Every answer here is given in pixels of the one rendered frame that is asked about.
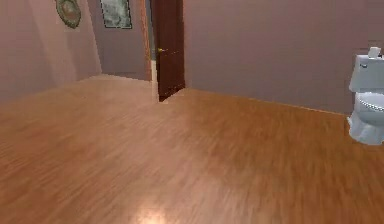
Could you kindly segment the dark brown room door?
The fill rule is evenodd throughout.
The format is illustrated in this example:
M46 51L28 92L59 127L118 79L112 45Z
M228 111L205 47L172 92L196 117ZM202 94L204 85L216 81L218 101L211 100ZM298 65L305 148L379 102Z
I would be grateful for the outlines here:
M151 0L159 101L185 87L183 0ZM166 49L158 53L157 48Z

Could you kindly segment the white toilet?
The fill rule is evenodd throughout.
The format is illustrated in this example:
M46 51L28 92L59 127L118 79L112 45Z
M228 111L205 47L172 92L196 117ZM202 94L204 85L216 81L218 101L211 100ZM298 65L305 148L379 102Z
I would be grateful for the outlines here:
M353 111L347 118L349 135L366 145L384 143L384 58L357 55L349 90Z

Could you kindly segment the rectangular framed wall picture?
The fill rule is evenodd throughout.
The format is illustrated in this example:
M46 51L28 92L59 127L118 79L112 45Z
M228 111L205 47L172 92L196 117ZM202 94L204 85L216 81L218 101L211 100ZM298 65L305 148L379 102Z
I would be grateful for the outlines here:
M106 28L131 29L129 0L100 0Z

